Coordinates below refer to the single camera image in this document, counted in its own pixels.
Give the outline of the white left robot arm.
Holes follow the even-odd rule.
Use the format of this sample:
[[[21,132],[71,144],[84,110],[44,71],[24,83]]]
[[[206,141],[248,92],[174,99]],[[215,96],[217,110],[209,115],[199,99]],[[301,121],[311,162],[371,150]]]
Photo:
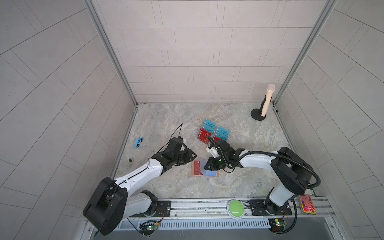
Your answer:
[[[161,176],[173,166],[183,166],[196,158],[182,137],[171,138],[165,150],[157,152],[131,173],[115,180],[106,177],[100,181],[83,210],[83,216],[103,236],[110,234],[124,219],[135,214],[152,216],[159,213],[158,198],[149,191],[135,192],[147,182]]]

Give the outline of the tan leather card holder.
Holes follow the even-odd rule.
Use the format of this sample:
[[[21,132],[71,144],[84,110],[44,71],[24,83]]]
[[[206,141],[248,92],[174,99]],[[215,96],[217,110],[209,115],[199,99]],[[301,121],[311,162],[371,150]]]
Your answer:
[[[201,172],[203,173],[202,176],[193,176],[192,175],[192,168],[191,168],[191,176],[192,177],[207,177],[207,178],[216,178],[219,176],[219,173],[216,172],[216,171],[209,171],[209,170],[206,170],[204,167],[207,163],[207,160],[205,159],[195,159],[194,161],[200,161],[200,164],[201,164]]]

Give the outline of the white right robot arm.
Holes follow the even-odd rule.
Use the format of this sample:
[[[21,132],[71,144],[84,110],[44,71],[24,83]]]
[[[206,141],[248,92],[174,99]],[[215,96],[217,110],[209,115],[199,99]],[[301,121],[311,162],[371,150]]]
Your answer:
[[[208,159],[205,170],[235,170],[239,168],[259,168],[273,171],[280,183],[274,187],[262,207],[270,215],[280,213],[286,202],[295,196],[304,195],[307,189],[320,185],[320,177],[313,168],[287,147],[277,152],[234,150],[226,141],[208,144]]]

